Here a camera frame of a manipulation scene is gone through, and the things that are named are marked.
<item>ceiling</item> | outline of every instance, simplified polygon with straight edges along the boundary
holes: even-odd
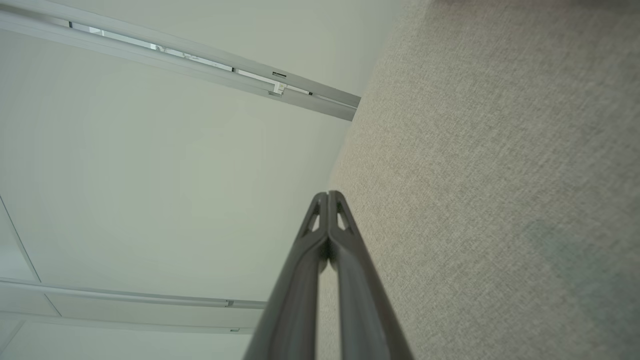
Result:
[[[399,7],[55,2],[357,95]],[[0,278],[267,301],[350,122],[9,31],[0,30],[0,48]],[[261,311],[0,286],[0,315],[252,328]],[[17,328],[15,319],[0,325],[2,336]],[[51,331],[32,325],[25,332]]]
[[[358,96],[403,1],[53,0],[209,45]]]

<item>beige fabric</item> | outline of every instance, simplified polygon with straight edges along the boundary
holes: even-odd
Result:
[[[330,187],[417,359],[640,356],[639,34],[625,1],[408,6]]]

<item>ceiling seam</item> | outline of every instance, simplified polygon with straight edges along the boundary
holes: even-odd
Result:
[[[58,313],[58,316],[62,316],[62,314],[60,314],[60,312],[58,311],[58,308],[56,308],[56,306],[53,304],[53,302],[51,302],[51,299],[49,299],[47,294],[42,293],[42,295],[44,295],[44,297],[45,297],[45,299],[47,299],[49,305]]]
[[[6,208],[6,205],[4,204],[4,200],[2,199],[2,195],[0,195],[0,202],[2,202],[2,206],[4,208],[4,211],[6,212],[6,216],[9,218],[9,222],[11,222],[11,226],[13,227],[13,231],[15,231],[15,236],[18,239],[18,241],[16,241],[16,243],[18,245],[18,248],[20,249],[20,252],[22,253],[22,257],[24,257],[25,261],[29,265],[29,268],[31,269],[31,272],[33,273],[33,275],[35,275],[35,277],[38,280],[38,282],[42,282],[42,280],[40,280],[40,276],[38,275],[38,272],[36,271],[35,266],[33,266],[33,263],[31,262],[31,258],[29,257],[29,254],[27,253],[27,249],[24,248],[24,244],[22,243],[22,239],[20,238],[20,234],[18,233],[18,229],[16,229],[15,224],[13,223],[13,219],[11,219],[11,215],[9,214],[9,209]]]
[[[16,325],[13,328],[13,331],[11,332],[11,334],[9,334],[9,338],[7,339],[7,341],[5,341],[5,343],[0,345],[0,356],[2,355],[4,350],[9,346],[9,344],[11,343],[13,338],[18,334],[18,332],[20,331],[20,329],[22,328],[22,326],[24,325],[25,322],[26,322],[25,320],[20,320],[18,325]]]

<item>textured fabric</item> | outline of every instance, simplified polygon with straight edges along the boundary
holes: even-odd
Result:
[[[330,188],[416,359],[638,359],[639,34],[625,1],[408,5]]]

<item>ceiling panel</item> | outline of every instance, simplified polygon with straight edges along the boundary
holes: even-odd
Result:
[[[27,322],[3,359],[240,360],[251,337],[132,331]]]
[[[2,203],[0,203],[0,277],[38,280],[20,248],[18,235]]]
[[[20,320],[18,319],[5,319],[0,315],[0,354],[9,345],[12,336],[15,335],[15,331],[18,330]]]
[[[15,288],[0,288],[0,311],[59,316],[42,293]]]
[[[54,0],[362,96],[403,0]]]
[[[262,314],[261,309],[146,304],[58,294],[48,296],[64,317],[113,322],[253,328]]]
[[[43,282],[267,300],[350,122],[0,31],[0,193]]]

